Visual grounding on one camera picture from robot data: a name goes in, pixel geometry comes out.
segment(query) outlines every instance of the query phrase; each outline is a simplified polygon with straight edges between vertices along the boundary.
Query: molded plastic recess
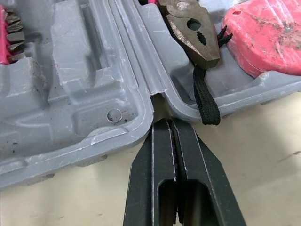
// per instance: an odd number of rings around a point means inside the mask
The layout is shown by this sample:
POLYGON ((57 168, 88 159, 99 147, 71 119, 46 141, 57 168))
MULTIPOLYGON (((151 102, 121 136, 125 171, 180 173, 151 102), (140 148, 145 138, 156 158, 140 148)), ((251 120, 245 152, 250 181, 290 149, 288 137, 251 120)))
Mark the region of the molded plastic recess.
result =
MULTIPOLYGON (((236 1, 202 0, 217 31, 236 1)), ((200 121, 193 65, 155 4, 138 0, 0 0, 21 17, 26 55, 0 65, 0 189, 51 178, 138 144, 161 93, 174 116, 200 121)), ((207 84, 221 114, 301 89, 276 72, 255 80, 221 49, 207 84)))

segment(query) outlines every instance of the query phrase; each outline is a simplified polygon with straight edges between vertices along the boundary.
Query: tool case compartment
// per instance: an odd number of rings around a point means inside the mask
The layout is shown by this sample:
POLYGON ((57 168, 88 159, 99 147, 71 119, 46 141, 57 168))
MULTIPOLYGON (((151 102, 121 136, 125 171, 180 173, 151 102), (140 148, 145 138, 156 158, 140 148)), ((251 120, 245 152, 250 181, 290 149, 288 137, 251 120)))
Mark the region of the tool case compartment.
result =
MULTIPOLYGON (((202 0, 220 30, 236 2, 202 0)), ((138 0, 0 0, 21 18, 26 58, 0 65, 0 189, 86 166, 140 142, 151 96, 200 121, 193 66, 154 4, 138 0)), ((207 84, 222 116, 301 89, 301 78, 246 75, 221 49, 207 84)))

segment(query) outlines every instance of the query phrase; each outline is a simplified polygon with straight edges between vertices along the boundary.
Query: pliers jaw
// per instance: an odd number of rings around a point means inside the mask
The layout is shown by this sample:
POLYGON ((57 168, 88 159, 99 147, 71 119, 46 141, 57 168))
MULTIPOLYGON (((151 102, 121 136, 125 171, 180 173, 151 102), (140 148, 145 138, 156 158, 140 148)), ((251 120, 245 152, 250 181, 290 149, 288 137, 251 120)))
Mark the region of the pliers jaw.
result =
POLYGON ((206 8, 196 0, 158 0, 158 7, 175 40, 202 69, 220 60, 217 34, 206 8))

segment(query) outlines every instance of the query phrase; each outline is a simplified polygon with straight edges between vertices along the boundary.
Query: tool case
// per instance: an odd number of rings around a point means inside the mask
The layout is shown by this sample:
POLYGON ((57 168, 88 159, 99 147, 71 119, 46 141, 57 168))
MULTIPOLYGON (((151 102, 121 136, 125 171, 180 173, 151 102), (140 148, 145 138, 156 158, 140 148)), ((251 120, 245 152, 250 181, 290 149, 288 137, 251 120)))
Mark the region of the tool case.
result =
MULTIPOLYGON (((219 31, 235 0, 201 0, 219 31)), ((132 147, 162 94, 174 116, 200 121, 193 65, 158 7, 138 0, 0 0, 21 18, 26 58, 0 65, 0 189, 51 178, 132 147)), ((221 48, 206 81, 221 115, 301 90, 301 77, 254 79, 221 48)))

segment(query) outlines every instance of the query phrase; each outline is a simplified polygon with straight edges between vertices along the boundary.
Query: drill bit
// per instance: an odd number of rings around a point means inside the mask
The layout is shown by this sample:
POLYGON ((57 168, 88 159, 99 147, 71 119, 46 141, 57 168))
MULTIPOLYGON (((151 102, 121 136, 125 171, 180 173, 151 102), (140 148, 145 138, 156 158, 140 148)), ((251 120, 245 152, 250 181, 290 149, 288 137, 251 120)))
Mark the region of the drill bit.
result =
POLYGON ((19 24, 12 24, 6 28, 8 34, 20 32, 23 29, 23 26, 19 24))
POLYGON ((25 53, 19 53, 19 54, 16 54, 16 55, 10 57, 10 58, 8 59, 8 61, 9 61, 10 63, 15 63, 15 62, 17 62, 18 60, 21 60, 21 59, 23 59, 23 58, 26 58, 25 53))
POLYGON ((10 44, 15 44, 19 42, 23 42, 25 40, 25 36, 23 32, 11 33, 6 36, 6 39, 10 44))
POLYGON ((21 21, 20 17, 15 16, 14 14, 9 15, 5 18, 5 21, 8 25, 15 24, 21 21))
POLYGON ((20 50, 22 50, 22 45, 24 44, 24 42, 20 42, 20 43, 16 43, 13 45, 8 46, 8 51, 10 53, 16 53, 19 52, 20 50))

